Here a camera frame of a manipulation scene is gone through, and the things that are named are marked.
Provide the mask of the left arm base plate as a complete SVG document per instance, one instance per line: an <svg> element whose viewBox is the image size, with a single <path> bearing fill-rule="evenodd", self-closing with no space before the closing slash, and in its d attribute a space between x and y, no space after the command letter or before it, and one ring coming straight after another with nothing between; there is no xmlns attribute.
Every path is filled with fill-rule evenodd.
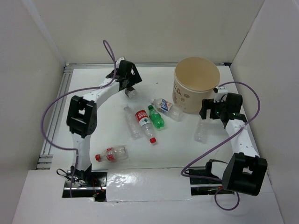
<svg viewBox="0 0 299 224"><path fill-rule="evenodd" d="M71 172L57 169L57 175L64 178L62 198L92 198L95 202L106 202L107 172L91 172L91 179L83 181L78 177L71 180Z"/></svg>

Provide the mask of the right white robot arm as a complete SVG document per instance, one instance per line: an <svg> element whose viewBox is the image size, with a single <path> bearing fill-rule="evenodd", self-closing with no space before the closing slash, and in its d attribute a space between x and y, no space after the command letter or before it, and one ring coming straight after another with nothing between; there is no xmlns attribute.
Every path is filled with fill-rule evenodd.
<svg viewBox="0 0 299 224"><path fill-rule="evenodd" d="M207 111L210 111L211 119L220 119L233 150L229 162L210 159L206 163L204 178L209 183L220 179L225 190L257 196L268 163L258 155L252 145L245 124L247 119L240 113L242 103L242 95L235 93L223 93L219 94L217 99L202 101L199 112L201 118L206 119Z"/></svg>

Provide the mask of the red cola bottle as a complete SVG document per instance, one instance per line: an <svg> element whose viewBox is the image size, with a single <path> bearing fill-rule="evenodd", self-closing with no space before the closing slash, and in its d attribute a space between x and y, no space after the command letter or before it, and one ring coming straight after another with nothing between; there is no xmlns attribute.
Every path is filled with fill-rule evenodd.
<svg viewBox="0 0 299 224"><path fill-rule="evenodd" d="M95 155L95 160L97 162L117 162L126 160L128 158L128 153L124 146L116 146L105 149L102 153Z"/></svg>

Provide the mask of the black cap dark bottle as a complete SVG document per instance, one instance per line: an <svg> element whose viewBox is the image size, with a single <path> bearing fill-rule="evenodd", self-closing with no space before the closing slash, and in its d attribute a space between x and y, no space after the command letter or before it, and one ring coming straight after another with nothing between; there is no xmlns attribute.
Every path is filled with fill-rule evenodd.
<svg viewBox="0 0 299 224"><path fill-rule="evenodd" d="M130 87L125 89L125 94L130 99L136 98L137 97L137 90L133 86L130 86Z"/></svg>

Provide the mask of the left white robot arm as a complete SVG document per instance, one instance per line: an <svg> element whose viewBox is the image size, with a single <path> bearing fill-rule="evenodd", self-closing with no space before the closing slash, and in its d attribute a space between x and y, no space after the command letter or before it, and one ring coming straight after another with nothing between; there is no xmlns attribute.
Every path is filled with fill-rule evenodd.
<svg viewBox="0 0 299 224"><path fill-rule="evenodd" d="M75 95L71 98L66 124L71 132L74 148L77 150L71 173L81 186L87 186L92 182L90 140L97 127L97 110L114 94L141 81L135 64L120 60L116 62L116 69L94 90L83 96Z"/></svg>

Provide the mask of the blue white label bottle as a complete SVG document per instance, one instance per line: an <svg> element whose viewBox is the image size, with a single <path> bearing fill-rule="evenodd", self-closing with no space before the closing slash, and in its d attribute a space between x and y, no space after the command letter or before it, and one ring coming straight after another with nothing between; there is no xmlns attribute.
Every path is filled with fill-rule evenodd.
<svg viewBox="0 0 299 224"><path fill-rule="evenodd" d="M178 122L182 120L183 112L171 102L163 98L158 98L152 101L152 105L158 112L164 114L165 116Z"/></svg>

